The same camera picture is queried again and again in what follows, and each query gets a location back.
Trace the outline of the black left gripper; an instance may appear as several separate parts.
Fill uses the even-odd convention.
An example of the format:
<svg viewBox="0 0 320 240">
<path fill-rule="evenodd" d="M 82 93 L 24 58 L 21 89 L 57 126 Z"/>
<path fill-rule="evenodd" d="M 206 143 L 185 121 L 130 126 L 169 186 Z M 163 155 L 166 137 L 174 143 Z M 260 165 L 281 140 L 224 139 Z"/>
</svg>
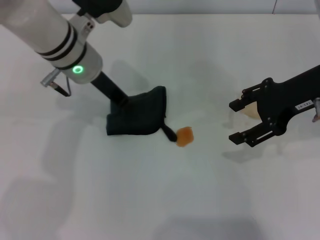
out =
<svg viewBox="0 0 320 240">
<path fill-rule="evenodd" d="M 129 100 L 128 95 L 125 94 L 104 72 L 101 72 L 90 83 L 117 106 L 124 106 L 127 104 Z"/>
</svg>

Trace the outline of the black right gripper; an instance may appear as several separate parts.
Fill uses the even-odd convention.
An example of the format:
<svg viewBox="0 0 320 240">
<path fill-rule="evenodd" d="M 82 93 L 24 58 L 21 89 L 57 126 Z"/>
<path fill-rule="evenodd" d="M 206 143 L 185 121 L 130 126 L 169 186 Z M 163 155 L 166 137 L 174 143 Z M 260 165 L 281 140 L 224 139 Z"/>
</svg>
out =
<svg viewBox="0 0 320 240">
<path fill-rule="evenodd" d="M 319 66 L 280 83 L 269 77 L 260 84 L 244 89 L 240 99 L 229 103 L 234 112 L 243 110 L 251 103 L 257 103 L 262 123 L 243 132 L 236 132 L 228 138 L 236 145 L 246 143 L 255 147 L 273 135 L 281 136 L 287 131 L 289 121 L 313 108 L 314 100 L 319 97 Z"/>
</svg>

